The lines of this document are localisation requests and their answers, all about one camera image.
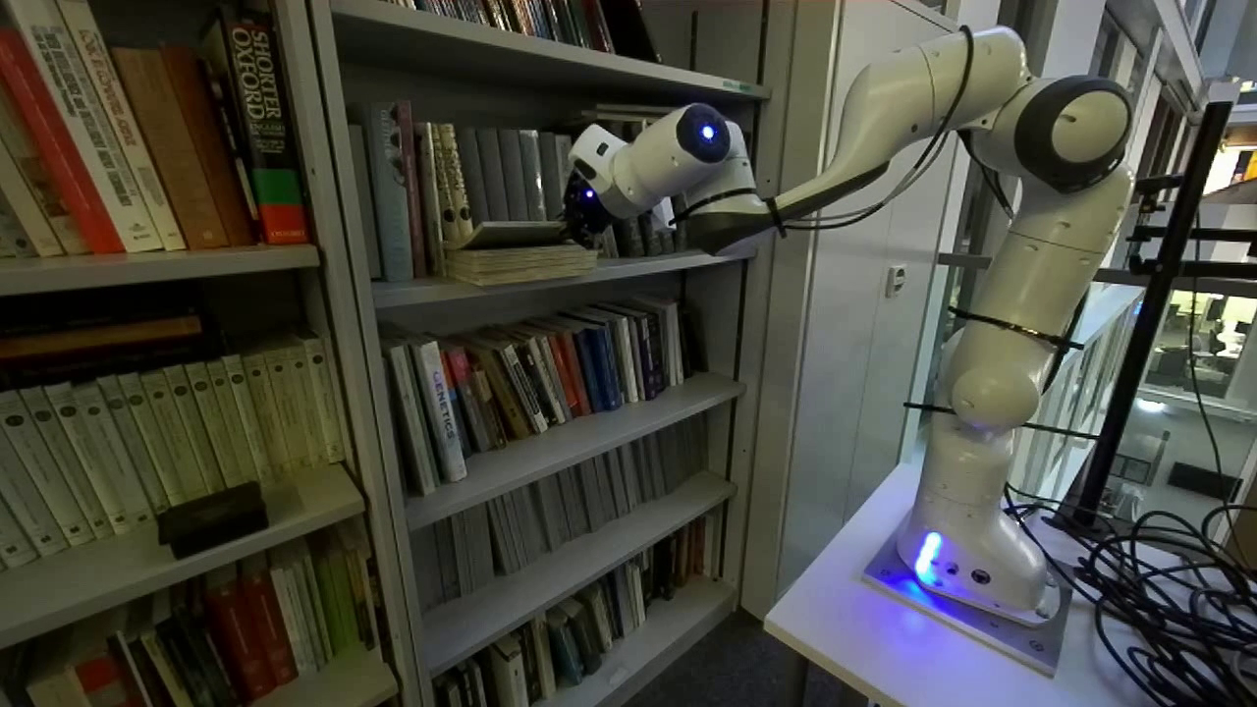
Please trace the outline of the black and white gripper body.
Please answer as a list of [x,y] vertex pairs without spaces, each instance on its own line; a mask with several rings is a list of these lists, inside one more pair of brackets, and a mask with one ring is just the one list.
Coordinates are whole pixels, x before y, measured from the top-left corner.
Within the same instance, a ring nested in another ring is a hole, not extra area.
[[570,144],[570,178],[564,178],[564,230],[575,242],[593,242],[598,230],[616,224],[625,217],[616,179],[613,179],[613,156],[625,148],[625,139],[616,139],[606,124],[583,124]]

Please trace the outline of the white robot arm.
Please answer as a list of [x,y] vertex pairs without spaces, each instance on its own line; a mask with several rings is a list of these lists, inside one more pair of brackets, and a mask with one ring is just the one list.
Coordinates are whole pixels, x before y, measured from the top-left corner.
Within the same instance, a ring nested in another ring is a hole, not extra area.
[[1039,77],[1008,26],[962,26],[864,65],[841,110],[837,156],[765,195],[740,131],[705,101],[654,117],[636,139],[590,124],[570,144],[564,228],[593,237],[671,204],[685,241],[725,253],[873,185],[900,148],[958,135],[1019,185],[1008,237],[958,313],[943,371],[945,414],[926,424],[919,490],[896,532],[915,583],[958,606],[1036,623],[1049,562],[1000,511],[1014,433],[1049,385],[1076,309],[1131,195],[1121,143],[1131,106],[1107,77]]

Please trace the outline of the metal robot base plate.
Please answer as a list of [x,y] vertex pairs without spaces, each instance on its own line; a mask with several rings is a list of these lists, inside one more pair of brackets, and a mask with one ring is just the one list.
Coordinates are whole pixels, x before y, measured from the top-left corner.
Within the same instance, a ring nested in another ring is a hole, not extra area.
[[972,583],[972,570],[953,564],[949,541],[930,532],[911,558],[883,541],[864,564],[864,583],[1029,670],[1051,677],[1060,665],[1072,588],[1056,577],[1043,583],[1032,611],[964,606],[958,588]]

